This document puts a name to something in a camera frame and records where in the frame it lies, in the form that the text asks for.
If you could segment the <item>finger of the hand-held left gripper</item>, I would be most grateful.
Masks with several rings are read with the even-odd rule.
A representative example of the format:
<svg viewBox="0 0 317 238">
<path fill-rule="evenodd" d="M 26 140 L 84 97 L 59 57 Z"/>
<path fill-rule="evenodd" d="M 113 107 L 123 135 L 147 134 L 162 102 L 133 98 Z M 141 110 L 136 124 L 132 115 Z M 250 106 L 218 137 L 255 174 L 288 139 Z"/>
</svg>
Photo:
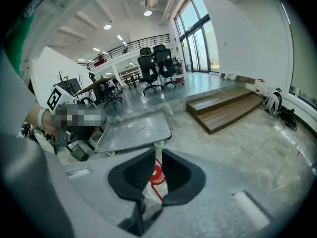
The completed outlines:
<svg viewBox="0 0 317 238">
<path fill-rule="evenodd" d="M 106 121 L 106 115 L 100 109 L 79 109 L 74 115 L 74 124 L 77 126 L 101 126 Z"/>
</svg>

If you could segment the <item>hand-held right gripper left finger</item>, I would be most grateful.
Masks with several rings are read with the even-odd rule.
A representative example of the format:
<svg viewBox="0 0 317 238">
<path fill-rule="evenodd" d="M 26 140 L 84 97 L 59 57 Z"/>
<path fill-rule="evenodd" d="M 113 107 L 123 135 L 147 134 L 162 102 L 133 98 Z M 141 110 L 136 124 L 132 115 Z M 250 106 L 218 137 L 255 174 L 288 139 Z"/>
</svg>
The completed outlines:
<svg viewBox="0 0 317 238">
<path fill-rule="evenodd" d="M 155 150 L 151 148 L 111 169 L 108 183 L 120 198 L 138 201 L 154 172 L 155 163 Z"/>
</svg>

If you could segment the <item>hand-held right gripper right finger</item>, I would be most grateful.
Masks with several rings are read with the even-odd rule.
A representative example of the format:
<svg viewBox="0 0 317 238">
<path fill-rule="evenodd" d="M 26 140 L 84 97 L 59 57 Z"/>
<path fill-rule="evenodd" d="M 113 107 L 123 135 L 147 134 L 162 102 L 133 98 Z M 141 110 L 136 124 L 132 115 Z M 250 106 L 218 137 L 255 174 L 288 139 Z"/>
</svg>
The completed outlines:
<svg viewBox="0 0 317 238">
<path fill-rule="evenodd" d="M 206 175 L 199 166 L 167 149 L 162 151 L 162 172 L 168 187 L 164 207 L 189 203 L 206 184 Z"/>
</svg>

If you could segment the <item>person's left hand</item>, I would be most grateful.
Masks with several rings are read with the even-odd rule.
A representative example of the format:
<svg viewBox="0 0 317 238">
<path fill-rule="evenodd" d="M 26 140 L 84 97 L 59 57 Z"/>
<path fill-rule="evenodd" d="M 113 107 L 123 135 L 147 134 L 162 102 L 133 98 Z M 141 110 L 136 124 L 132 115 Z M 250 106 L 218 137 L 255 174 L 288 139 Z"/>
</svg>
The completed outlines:
<svg viewBox="0 0 317 238">
<path fill-rule="evenodd" d="M 48 110 L 43 115 L 42 118 L 43 129 L 50 135 L 57 137 L 57 129 L 51 123 L 51 114 Z"/>
</svg>

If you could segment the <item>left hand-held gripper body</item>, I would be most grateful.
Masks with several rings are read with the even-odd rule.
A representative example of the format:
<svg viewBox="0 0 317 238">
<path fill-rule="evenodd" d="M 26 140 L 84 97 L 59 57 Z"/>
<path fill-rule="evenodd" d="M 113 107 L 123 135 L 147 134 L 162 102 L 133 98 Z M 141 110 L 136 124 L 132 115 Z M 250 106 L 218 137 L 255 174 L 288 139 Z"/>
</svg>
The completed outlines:
<svg viewBox="0 0 317 238">
<path fill-rule="evenodd" d="M 77 140 L 91 139 L 94 126 L 90 106 L 59 86 L 54 87 L 47 106 L 52 114 L 52 125 L 57 129 L 58 145 L 67 146 Z"/>
</svg>

